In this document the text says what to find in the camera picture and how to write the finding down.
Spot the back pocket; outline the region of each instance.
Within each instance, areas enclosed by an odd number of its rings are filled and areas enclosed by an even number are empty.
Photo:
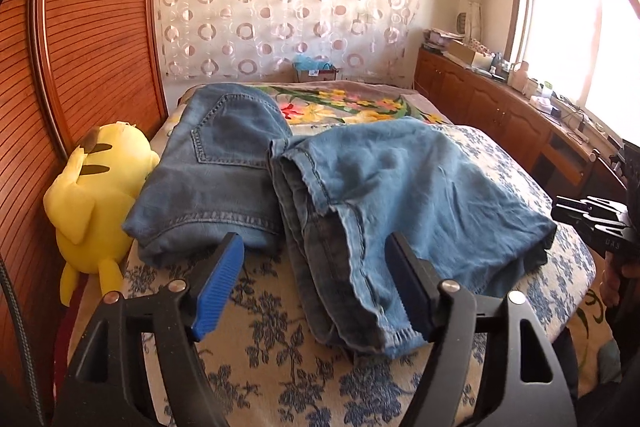
[[[248,94],[220,97],[191,131],[199,163],[266,168],[271,140],[290,136],[280,111]]]

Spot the plush toy ear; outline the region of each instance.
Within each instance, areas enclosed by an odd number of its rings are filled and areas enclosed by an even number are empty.
[[[85,158],[82,148],[73,151],[43,199],[44,210],[53,226],[74,245],[82,243],[95,206],[92,195],[77,183]]]

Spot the blue plastic bag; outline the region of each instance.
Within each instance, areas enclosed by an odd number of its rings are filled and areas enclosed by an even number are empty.
[[[293,61],[293,67],[298,71],[322,71],[333,69],[330,62],[326,62],[324,60],[313,60],[311,57],[306,57],[305,55],[296,55],[296,58]]]

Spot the wooden dresser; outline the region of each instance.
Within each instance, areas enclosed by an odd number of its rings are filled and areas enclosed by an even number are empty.
[[[551,121],[511,87],[425,50],[418,54],[414,87],[453,123],[489,135],[549,195],[580,196],[593,169],[593,148],[571,138],[567,126]]]

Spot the blue floral blanket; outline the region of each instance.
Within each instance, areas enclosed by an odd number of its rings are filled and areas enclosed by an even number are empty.
[[[407,93],[415,99],[415,92]],[[156,152],[162,152],[166,134],[178,119],[179,114],[170,118],[154,139]],[[292,131],[316,134],[335,124],[343,123],[298,124]],[[490,179],[532,209],[550,212],[549,197],[488,136],[477,129],[451,125],[443,125],[442,132]],[[127,261],[126,296],[155,292],[191,269],[183,264],[157,271],[140,262],[136,248],[134,243]],[[521,279],[516,288],[529,298],[548,337],[554,339],[593,278],[593,260],[587,247],[573,229],[558,225],[548,263]],[[475,405],[484,346],[484,336],[477,335],[458,421],[468,417]],[[300,305],[286,252],[275,259],[246,258],[218,329],[198,344],[210,386],[231,427],[397,426],[430,351],[431,346],[425,346],[396,360],[354,360],[349,353],[316,343]],[[152,336],[145,338],[145,352],[158,419],[174,425]]]

